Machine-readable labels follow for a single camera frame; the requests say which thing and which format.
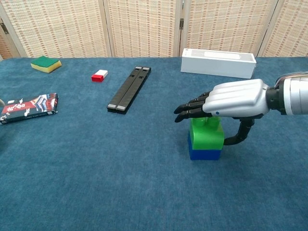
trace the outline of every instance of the sponge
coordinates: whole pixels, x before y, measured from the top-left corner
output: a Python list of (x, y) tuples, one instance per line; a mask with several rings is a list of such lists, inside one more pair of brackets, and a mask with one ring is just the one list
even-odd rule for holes
[(31, 62), (32, 68), (46, 73), (50, 73), (60, 66), (62, 66), (60, 60), (47, 58), (45, 56), (41, 56)]

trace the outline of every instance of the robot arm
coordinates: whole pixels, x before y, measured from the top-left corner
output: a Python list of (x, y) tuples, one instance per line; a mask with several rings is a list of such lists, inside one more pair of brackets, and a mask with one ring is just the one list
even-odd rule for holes
[(232, 117), (241, 124), (237, 135), (225, 139), (224, 145), (242, 142), (259, 119), (270, 110), (282, 115), (308, 114), (308, 72), (291, 73), (278, 78), (274, 87), (261, 79), (223, 83), (212, 91), (180, 105), (175, 122), (187, 118)]

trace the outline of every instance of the green toy block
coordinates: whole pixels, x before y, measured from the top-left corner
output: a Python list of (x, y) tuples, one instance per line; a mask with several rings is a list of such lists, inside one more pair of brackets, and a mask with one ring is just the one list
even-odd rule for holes
[(192, 118), (189, 134), (193, 150), (221, 150), (223, 147), (220, 117)]

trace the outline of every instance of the eraser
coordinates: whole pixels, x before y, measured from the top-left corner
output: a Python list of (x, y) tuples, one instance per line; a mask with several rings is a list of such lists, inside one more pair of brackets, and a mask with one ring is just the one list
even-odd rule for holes
[(92, 75), (93, 82), (102, 82), (104, 78), (107, 76), (108, 71), (106, 70), (99, 70), (94, 75)]

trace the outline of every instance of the robotic finger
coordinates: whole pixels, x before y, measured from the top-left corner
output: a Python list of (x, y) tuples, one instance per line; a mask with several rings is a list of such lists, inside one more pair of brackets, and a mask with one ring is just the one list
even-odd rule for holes
[(205, 99), (208, 97), (209, 92), (203, 93), (198, 98), (190, 100), (188, 103), (182, 104), (175, 109), (174, 114), (179, 114), (175, 119), (175, 122), (181, 122), (183, 119), (188, 118), (201, 118), (211, 117), (210, 113), (206, 113), (202, 110), (205, 103)]

